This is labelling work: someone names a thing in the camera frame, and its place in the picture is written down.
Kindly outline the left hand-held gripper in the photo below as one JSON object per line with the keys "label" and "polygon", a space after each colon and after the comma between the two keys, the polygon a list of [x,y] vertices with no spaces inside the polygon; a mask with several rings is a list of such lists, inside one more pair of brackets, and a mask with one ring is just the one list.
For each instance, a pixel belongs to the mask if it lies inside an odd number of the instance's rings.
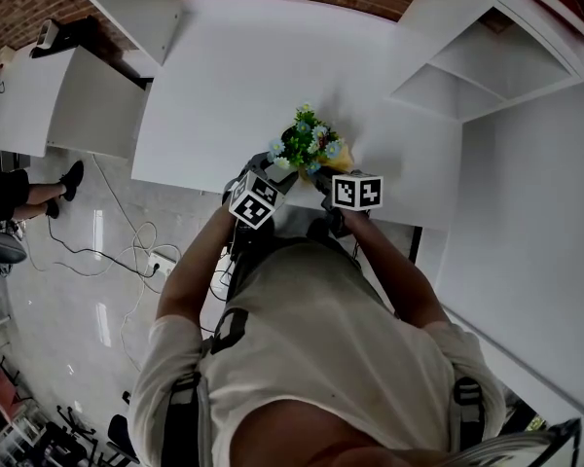
{"label": "left hand-held gripper", "polygon": [[284,169],[271,161],[268,153],[260,153],[226,184],[223,202],[229,204],[229,211],[244,225],[258,230],[285,202],[296,181],[295,168]]}

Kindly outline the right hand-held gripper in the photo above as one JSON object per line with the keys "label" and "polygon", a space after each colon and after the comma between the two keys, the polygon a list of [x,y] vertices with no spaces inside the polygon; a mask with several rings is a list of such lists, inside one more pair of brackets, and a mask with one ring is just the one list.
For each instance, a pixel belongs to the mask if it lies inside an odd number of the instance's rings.
{"label": "right hand-held gripper", "polygon": [[333,236],[347,236],[342,210],[368,213],[383,206],[383,177],[352,171],[316,171],[313,185],[324,195],[321,206]]}

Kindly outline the artificial flower bouquet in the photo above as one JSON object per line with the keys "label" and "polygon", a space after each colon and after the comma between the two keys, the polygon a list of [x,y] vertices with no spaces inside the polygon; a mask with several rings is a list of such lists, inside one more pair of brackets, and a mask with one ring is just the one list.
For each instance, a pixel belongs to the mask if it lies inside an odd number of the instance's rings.
{"label": "artificial flower bouquet", "polygon": [[313,175],[322,167],[332,167],[346,147],[345,140],[305,102],[296,108],[292,126],[270,142],[267,161]]}

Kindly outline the person's right forearm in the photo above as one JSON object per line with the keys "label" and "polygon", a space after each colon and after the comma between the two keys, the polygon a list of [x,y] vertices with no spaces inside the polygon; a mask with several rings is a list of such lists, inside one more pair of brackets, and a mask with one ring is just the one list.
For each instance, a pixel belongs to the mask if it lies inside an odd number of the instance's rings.
{"label": "person's right forearm", "polygon": [[342,210],[344,223],[359,244],[385,291],[395,314],[404,322],[423,329],[432,323],[448,322],[429,281],[362,212]]}

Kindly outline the person's left forearm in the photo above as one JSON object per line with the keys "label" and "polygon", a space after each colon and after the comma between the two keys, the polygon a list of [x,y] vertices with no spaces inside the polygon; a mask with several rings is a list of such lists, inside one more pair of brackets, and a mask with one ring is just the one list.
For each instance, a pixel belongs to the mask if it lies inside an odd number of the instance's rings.
{"label": "person's left forearm", "polygon": [[227,203],[213,213],[165,282],[158,319],[177,315],[200,325],[210,281],[235,223]]}

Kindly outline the white power strip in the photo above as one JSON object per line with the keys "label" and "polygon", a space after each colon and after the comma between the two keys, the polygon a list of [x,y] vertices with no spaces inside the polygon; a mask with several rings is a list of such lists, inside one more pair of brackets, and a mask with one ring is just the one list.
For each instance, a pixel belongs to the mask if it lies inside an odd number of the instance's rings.
{"label": "white power strip", "polygon": [[176,261],[158,252],[151,252],[148,265],[154,272],[159,272],[168,277],[176,266]]}

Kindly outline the person's beige shirt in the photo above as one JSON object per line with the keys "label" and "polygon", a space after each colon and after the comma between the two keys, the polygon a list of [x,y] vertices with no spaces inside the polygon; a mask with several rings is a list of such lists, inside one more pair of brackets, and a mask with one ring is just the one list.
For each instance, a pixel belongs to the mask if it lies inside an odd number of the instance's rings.
{"label": "person's beige shirt", "polygon": [[276,250],[249,273],[210,342],[177,315],[152,326],[131,394],[128,431],[146,467],[182,462],[189,446],[229,467],[251,412],[297,400],[394,449],[452,449],[453,392],[481,387],[484,437],[506,416],[477,338],[458,326],[397,319],[345,255],[315,242]]}

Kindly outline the white shelf hutch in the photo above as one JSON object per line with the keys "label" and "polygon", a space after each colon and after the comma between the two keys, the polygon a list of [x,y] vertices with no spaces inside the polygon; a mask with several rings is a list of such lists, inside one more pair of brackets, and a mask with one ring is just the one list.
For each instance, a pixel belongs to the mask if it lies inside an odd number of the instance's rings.
{"label": "white shelf hutch", "polygon": [[146,113],[279,126],[307,100],[471,121],[584,106],[584,45],[533,0],[414,0],[399,20],[330,0],[91,0],[158,66]]}

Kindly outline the tall white wardrobe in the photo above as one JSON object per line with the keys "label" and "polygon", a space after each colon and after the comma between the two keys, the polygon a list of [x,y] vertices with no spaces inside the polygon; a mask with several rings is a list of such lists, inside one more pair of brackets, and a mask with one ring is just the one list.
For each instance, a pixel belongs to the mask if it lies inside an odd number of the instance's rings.
{"label": "tall white wardrobe", "polygon": [[584,83],[464,126],[437,291],[584,407]]}

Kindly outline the black and white device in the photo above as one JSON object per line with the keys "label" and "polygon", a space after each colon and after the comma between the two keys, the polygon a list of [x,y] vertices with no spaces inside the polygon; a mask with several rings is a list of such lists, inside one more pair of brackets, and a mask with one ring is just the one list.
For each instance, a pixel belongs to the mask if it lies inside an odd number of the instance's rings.
{"label": "black and white device", "polygon": [[30,58],[58,54],[88,43],[98,31],[98,21],[93,16],[61,24],[46,19],[39,31]]}

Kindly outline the white side cabinet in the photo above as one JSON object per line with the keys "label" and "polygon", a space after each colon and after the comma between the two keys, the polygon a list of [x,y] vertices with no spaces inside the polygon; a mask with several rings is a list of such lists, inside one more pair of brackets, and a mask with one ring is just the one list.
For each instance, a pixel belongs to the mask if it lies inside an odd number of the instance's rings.
{"label": "white side cabinet", "polygon": [[145,90],[82,47],[38,58],[32,48],[18,50],[0,77],[0,151],[129,158]]}

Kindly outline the grey office chair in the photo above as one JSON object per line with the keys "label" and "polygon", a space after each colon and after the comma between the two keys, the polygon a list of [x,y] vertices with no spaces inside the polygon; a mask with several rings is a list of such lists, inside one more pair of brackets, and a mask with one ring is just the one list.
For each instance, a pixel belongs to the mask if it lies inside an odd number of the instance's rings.
{"label": "grey office chair", "polygon": [[0,233],[0,264],[15,265],[23,262],[27,254],[21,244],[11,235]]}

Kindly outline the dark framed window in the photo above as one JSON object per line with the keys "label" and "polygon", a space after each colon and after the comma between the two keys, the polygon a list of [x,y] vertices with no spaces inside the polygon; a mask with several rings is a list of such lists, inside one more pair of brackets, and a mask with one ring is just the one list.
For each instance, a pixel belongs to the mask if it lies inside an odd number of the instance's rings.
{"label": "dark framed window", "polygon": [[524,400],[517,399],[508,409],[507,419],[503,424],[502,434],[543,430],[546,420]]}

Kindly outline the grey headset frame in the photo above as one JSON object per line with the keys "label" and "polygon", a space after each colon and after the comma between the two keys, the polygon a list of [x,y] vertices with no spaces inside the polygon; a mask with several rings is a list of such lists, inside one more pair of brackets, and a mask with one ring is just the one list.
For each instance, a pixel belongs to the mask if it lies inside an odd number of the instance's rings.
{"label": "grey headset frame", "polygon": [[575,418],[546,430],[498,436],[437,467],[576,467],[582,425]]}

